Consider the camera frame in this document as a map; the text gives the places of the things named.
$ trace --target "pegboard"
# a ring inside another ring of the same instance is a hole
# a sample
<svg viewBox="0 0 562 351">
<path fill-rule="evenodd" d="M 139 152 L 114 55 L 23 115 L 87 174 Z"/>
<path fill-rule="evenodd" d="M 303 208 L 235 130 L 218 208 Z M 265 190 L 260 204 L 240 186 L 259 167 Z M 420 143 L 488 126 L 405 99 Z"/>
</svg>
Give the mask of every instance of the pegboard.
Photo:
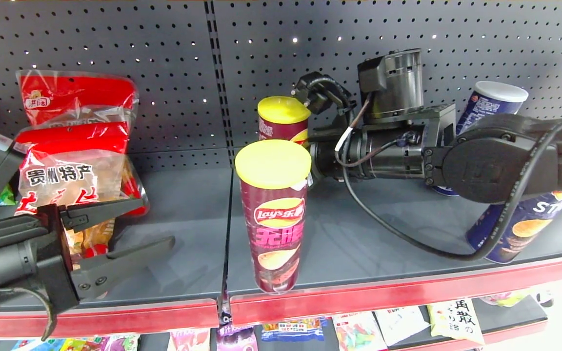
<svg viewBox="0 0 562 351">
<path fill-rule="evenodd" d="M 27 126 L 14 71 L 31 68 L 131 78 L 130 153 L 227 147 L 203 1 L 2 1 L 0 133 Z"/>
<path fill-rule="evenodd" d="M 257 140 L 257 102 L 321 71 L 357 94 L 357 64 L 421 47 L 424 103 L 457 103 L 474 83 L 530 93 L 520 113 L 562 117 L 562 1 L 215 1 L 234 146 Z M 312 116 L 324 126 L 334 112 Z"/>
</svg>

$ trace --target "yellow lid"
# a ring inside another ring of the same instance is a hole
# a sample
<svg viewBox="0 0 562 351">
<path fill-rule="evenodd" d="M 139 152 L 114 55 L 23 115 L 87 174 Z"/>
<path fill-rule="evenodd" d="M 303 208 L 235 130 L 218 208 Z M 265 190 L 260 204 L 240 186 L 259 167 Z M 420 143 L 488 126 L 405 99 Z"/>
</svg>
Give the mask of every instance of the yellow lid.
<svg viewBox="0 0 562 351">
<path fill-rule="evenodd" d="M 305 180 L 312 168 L 309 151 L 295 142 L 270 139 L 254 142 L 236 155 L 236 173 L 261 189 L 285 189 Z"/>
<path fill-rule="evenodd" d="M 292 124 L 303 122 L 312 114 L 296 98 L 288 96 L 270 96 L 257 104 L 259 116 L 269 122 Z"/>
</svg>

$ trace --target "gray shelf surface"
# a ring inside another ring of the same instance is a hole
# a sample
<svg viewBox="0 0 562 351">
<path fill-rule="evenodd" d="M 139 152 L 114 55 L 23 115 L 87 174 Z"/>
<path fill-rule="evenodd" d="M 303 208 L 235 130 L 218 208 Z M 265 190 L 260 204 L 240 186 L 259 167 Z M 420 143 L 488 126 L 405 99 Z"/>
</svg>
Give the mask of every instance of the gray shelf surface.
<svg viewBox="0 0 562 351">
<path fill-rule="evenodd" d="M 216 299 L 221 295 L 231 170 L 198 169 L 141 174 L 150 212 L 116 222 L 115 250 L 174 235 L 170 257 L 162 258 L 79 308 Z M 19 298 L 2 311 L 44 309 L 33 298 Z"/>
<path fill-rule="evenodd" d="M 498 307 L 492 306 L 474 298 L 474 309 L 478 316 L 478 323 L 481 326 L 482 333 L 492 333 L 497 331 L 504 331 L 506 329 L 519 327 L 522 325 L 533 324 L 547 320 L 543 309 L 537 302 L 530 296 L 522 300 L 519 304 L 513 307 Z M 424 320 L 430 322 L 428 317 L 428 309 L 426 306 L 421 306 L 420 310 L 424 315 Z M 324 342 L 310 340 L 308 342 L 261 342 L 261 327 L 257 329 L 257 344 L 259 351 L 337 351 L 339 350 L 337 344 L 337 336 L 335 336 L 335 329 L 331 322 L 324 328 Z M 389 350 L 403 350 L 410 347 L 420 345 L 435 344 L 452 340 L 447 337 L 431 337 L 430 328 L 424 329 L 395 345 L 390 345 Z"/>
<path fill-rule="evenodd" d="M 486 209 L 460 197 L 445 197 L 413 180 L 375 179 L 353 184 L 357 195 L 381 217 L 417 240 L 439 249 L 472 253 L 464 233 Z M 259 293 L 255 284 L 234 177 L 228 251 L 230 295 Z M 294 289 L 465 273 L 501 267 L 487 260 L 459 262 L 425 253 L 368 217 L 343 184 L 326 179 L 306 201 L 299 279 Z M 562 213 L 518 255 L 515 263 L 562 256 Z"/>
</svg>

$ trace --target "purple chip can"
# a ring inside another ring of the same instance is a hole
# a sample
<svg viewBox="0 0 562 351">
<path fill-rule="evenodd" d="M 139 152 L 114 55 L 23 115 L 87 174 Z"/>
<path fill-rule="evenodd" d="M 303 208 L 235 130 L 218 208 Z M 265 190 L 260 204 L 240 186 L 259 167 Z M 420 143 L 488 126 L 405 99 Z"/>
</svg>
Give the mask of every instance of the purple chip can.
<svg viewBox="0 0 562 351">
<path fill-rule="evenodd" d="M 487 239 L 503 208 L 504 205 L 490 205 L 467 231 L 465 237 L 475 250 Z M 500 241 L 486 258 L 491 262 L 508 264 L 552 222 L 561 209 L 562 191 L 520 202 Z"/>
<path fill-rule="evenodd" d="M 527 100 L 528 92 L 510 84 L 481 80 L 474 86 L 468 104 L 457 122 L 456 135 L 463 133 L 474 122 L 491 114 L 516 114 Z M 459 196 L 449 187 L 433 187 L 446 196 Z"/>
</svg>

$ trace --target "robotic arm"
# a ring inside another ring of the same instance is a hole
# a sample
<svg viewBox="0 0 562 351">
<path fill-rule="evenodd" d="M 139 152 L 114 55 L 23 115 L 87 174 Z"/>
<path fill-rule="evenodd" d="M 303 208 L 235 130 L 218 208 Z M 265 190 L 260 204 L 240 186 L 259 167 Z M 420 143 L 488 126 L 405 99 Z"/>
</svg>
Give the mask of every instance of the robotic arm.
<svg viewBox="0 0 562 351">
<path fill-rule="evenodd" d="M 0 135 L 0 192 L 19 169 L 25 157 L 23 145 Z M 127 199 L 94 204 L 38 207 L 36 215 L 19 215 L 0 220 L 0 307 L 22 294 L 32 295 L 47 309 L 49 322 L 45 341 L 56 327 L 56 316 L 97 298 L 169 253 L 175 238 L 168 237 L 124 251 L 80 261 L 73 270 L 64 229 L 88 229 L 142 205 Z"/>
<path fill-rule="evenodd" d="M 366 60 L 358 70 L 362 108 L 357 117 L 351 94 L 331 77 L 307 74 L 291 92 L 314 114 L 331 106 L 330 94 L 345 100 L 333 100 L 337 118 L 310 135 L 312 176 L 344 180 L 355 202 L 406 242 L 442 257 L 478 260 L 497 245 L 522 196 L 562 191 L 562 120 L 498 114 L 455 136 L 455 104 L 423 105 L 419 49 Z M 351 180 L 371 178 L 423 179 L 475 202 L 506 205 L 476 253 L 448 253 L 400 232 L 357 198 Z"/>
</svg>

